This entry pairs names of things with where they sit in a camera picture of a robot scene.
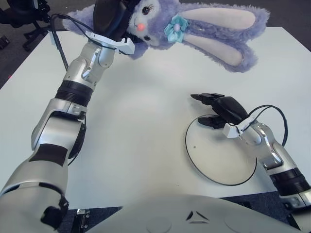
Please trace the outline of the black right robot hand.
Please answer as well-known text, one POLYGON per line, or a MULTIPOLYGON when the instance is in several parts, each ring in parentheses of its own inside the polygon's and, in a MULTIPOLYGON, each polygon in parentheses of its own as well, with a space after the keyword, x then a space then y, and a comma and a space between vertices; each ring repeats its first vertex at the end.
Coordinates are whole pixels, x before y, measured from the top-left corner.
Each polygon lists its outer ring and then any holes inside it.
POLYGON ((240 124, 248 118, 246 110, 230 96, 217 93, 191 94, 193 99, 200 101, 206 106, 211 106, 217 116, 202 116, 198 122, 213 129, 222 129, 226 123, 240 124))

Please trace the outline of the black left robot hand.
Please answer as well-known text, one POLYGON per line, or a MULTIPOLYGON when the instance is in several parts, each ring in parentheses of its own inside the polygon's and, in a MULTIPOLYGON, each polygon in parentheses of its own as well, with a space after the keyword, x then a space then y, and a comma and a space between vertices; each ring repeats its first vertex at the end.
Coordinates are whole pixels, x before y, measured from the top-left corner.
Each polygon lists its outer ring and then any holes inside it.
POLYGON ((93 11, 95 33, 114 41, 130 37, 127 29, 139 0, 98 0, 93 11))

